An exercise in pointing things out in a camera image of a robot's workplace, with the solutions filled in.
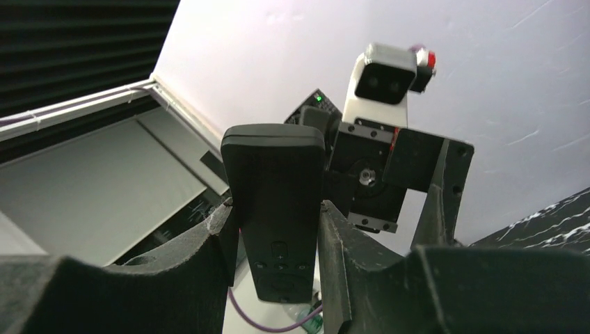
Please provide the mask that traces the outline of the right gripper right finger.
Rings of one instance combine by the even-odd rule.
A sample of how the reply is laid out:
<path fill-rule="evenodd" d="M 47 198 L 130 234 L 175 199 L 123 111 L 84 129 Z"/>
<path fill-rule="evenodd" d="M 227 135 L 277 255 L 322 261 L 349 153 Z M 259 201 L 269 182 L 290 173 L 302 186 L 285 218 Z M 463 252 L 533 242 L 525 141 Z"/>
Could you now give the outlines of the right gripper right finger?
<path fill-rule="evenodd" d="M 330 201 L 318 234 L 327 333 L 588 333 L 589 258 L 418 246 L 402 256 Z"/>

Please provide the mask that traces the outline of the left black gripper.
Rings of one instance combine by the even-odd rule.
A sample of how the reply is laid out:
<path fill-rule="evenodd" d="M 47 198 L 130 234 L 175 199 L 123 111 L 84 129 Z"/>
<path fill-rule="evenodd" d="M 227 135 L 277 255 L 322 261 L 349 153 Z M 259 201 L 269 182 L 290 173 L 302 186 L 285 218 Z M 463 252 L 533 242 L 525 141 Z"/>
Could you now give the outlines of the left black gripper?
<path fill-rule="evenodd" d="M 395 233 L 406 189 L 427 192 L 410 247 L 456 244 L 473 145 L 368 120 L 329 120 L 324 138 L 323 197 L 349 222 L 370 233 Z"/>

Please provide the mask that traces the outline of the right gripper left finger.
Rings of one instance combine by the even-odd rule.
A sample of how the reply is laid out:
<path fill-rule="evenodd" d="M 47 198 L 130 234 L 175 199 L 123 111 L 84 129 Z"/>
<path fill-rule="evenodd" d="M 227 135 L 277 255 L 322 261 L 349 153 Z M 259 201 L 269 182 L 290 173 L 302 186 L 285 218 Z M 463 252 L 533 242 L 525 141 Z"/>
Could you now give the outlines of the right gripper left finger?
<path fill-rule="evenodd" d="M 2 333 L 221 333 L 237 220 L 225 201 L 202 223 L 123 265 L 1 258 Z"/>

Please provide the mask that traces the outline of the black remote control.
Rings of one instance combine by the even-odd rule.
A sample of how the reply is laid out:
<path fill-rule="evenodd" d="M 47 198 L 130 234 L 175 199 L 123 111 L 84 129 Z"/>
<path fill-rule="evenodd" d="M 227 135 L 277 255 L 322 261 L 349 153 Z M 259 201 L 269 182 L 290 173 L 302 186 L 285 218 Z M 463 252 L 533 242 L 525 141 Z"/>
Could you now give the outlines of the black remote control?
<path fill-rule="evenodd" d="M 221 154 L 257 297 L 309 303 L 324 135 L 303 125 L 236 125 L 224 133 Z"/>

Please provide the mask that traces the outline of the green battery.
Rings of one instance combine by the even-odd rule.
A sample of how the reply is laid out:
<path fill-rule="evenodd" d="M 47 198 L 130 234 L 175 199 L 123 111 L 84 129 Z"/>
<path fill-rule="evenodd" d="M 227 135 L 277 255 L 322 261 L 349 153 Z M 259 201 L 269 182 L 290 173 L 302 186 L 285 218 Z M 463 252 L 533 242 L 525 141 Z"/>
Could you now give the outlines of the green battery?
<path fill-rule="evenodd" d="M 304 318 L 306 318 L 313 311 L 314 311 L 314 309 L 311 306 L 301 305 L 299 307 L 298 314 L 296 316 L 296 320 L 302 321 Z M 324 333 L 323 317 L 320 314 L 316 314 L 313 317 L 311 317 L 309 320 L 302 323 L 301 328 L 308 334 L 322 334 L 322 333 Z"/>

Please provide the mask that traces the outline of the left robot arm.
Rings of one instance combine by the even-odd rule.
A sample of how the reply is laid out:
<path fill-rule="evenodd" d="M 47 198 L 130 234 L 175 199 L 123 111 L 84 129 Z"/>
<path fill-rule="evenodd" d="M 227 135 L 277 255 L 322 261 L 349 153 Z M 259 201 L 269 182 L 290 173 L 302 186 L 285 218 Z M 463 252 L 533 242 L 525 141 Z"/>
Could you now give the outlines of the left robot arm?
<path fill-rule="evenodd" d="M 394 233 L 407 191 L 420 191 L 426 200 L 412 245 L 456 245 L 456 221 L 472 145 L 366 119 L 345 122 L 320 90 L 287 122 L 315 127 L 324 134 L 324 197 L 350 223 L 371 233 Z"/>

